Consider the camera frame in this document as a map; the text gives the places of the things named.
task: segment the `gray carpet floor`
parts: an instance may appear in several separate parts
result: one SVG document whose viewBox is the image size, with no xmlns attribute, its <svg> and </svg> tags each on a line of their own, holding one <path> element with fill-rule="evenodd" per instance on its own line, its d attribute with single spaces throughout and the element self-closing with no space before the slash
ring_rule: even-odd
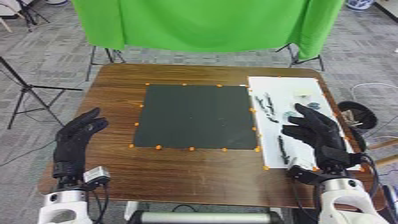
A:
<svg viewBox="0 0 398 224">
<path fill-rule="evenodd" d="M 83 92 L 67 92 L 53 105 L 53 111 L 66 122 L 75 116 L 91 87 L 91 82 L 83 82 L 91 46 L 85 42 L 71 4 L 55 7 L 39 1 L 35 9 L 51 23 L 46 24 L 41 21 L 28 33 L 23 20 L 7 20 L 14 33 L 7 33 L 0 27 L 0 54 L 30 83 L 83 88 Z M 373 82 L 398 85 L 396 47 L 398 24 L 380 10 L 371 8 L 359 13 L 343 9 L 323 48 L 327 67 L 323 78 L 338 102 L 352 100 L 350 88 L 354 85 Z M 130 47 L 123 51 L 123 56 L 128 63 L 146 64 L 288 67 L 290 63 L 286 51 L 275 53 L 272 49 L 231 54 L 194 54 Z M 96 62 L 107 63 L 103 50 L 98 51 Z M 91 80 L 96 77 L 99 67 L 94 66 Z M 309 62 L 300 67 L 318 69 L 318 63 Z M 53 140 L 53 134 L 60 128 L 48 114 L 34 112 L 28 116 L 18 116 L 12 130 L 7 130 L 18 93 L 19 86 L 0 74 L 0 163 Z M 39 95 L 50 100 L 55 91 L 39 91 Z M 366 85 L 357 88 L 355 96 L 357 101 L 377 114 L 378 127 L 382 127 L 398 115 L 396 88 Z M 35 106 L 37 104 L 28 98 L 23 107 L 32 109 Z M 384 136 L 398 136 L 398 119 L 366 138 L 368 143 L 387 140 Z M 51 144 L 7 166 L 0 167 L 0 223 L 35 223 L 43 203 L 35 184 L 51 158 L 53 147 Z M 394 155 L 396 152 L 398 149 L 389 147 L 370 154 L 375 159 L 380 159 Z M 396 169 L 396 164 L 382 167 L 378 171 L 387 174 L 393 169 Z M 384 183 L 398 186 L 398 173 L 394 171 L 380 178 Z M 174 205 L 162 203 L 149 205 L 151 211 L 171 211 L 172 207 Z M 263 211 L 263 208 L 234 206 L 195 205 L 195 207 L 199 211 Z M 105 218 L 107 223 L 124 223 L 123 210 L 124 202 L 112 202 Z"/>
</svg>

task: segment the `white wall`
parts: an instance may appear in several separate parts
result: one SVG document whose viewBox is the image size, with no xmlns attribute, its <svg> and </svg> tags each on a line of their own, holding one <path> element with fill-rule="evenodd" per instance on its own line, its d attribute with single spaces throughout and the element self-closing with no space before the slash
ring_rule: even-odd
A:
<svg viewBox="0 0 398 224">
<path fill-rule="evenodd" d="M 0 0 L 2 3 L 5 3 L 16 11 L 21 10 L 19 4 L 16 0 Z M 12 16 L 14 12 L 9 10 L 5 6 L 0 5 L 0 16 Z"/>
<path fill-rule="evenodd" d="M 377 3 L 398 17 L 398 0 L 377 0 Z"/>
</svg>

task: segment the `brown wooden tabletop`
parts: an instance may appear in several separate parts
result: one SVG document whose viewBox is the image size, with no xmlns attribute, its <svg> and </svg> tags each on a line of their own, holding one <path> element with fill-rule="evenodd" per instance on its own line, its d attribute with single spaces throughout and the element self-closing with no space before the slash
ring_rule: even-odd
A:
<svg viewBox="0 0 398 224">
<path fill-rule="evenodd" d="M 263 155 L 254 150 L 130 148 L 146 83 L 236 86 L 247 76 L 313 77 L 338 113 L 336 102 L 320 73 L 309 69 L 114 64 L 101 68 L 78 114 L 101 108 L 108 128 L 96 134 L 87 148 L 87 169 L 105 166 L 110 171 L 110 199 L 270 207 L 297 207 L 291 180 L 284 169 L 263 170 Z M 352 138 L 346 125 L 341 123 Z M 355 177 L 371 185 L 370 171 Z M 51 164 L 48 164 L 39 191 L 48 193 Z M 311 186 L 298 185 L 298 198 L 311 206 Z M 382 193 L 375 207 L 384 208 Z"/>
</svg>

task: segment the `green backdrop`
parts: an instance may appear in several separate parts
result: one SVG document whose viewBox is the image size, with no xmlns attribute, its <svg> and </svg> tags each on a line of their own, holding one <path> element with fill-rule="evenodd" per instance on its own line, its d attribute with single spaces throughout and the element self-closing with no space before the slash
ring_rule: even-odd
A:
<svg viewBox="0 0 398 224">
<path fill-rule="evenodd" d="M 73 0 L 89 43 L 192 52 L 300 47 L 318 56 L 343 0 Z"/>
</svg>

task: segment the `black robotic glove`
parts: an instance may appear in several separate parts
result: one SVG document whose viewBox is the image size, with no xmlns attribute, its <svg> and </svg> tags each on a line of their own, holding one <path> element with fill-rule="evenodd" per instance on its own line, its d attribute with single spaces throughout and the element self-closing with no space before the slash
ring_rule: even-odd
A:
<svg viewBox="0 0 398 224">
<path fill-rule="evenodd" d="M 297 125 L 282 125 L 282 134 L 311 145 L 316 165 L 322 170 L 348 167 L 350 156 L 336 122 L 300 104 L 295 104 L 295 109 L 304 118 L 290 117 L 288 121 Z"/>
<path fill-rule="evenodd" d="M 99 108 L 83 113 L 67 123 L 57 133 L 57 148 L 53 151 L 53 178 L 82 178 L 85 172 L 85 147 L 91 137 L 107 126 L 105 118 L 96 118 Z"/>
</svg>

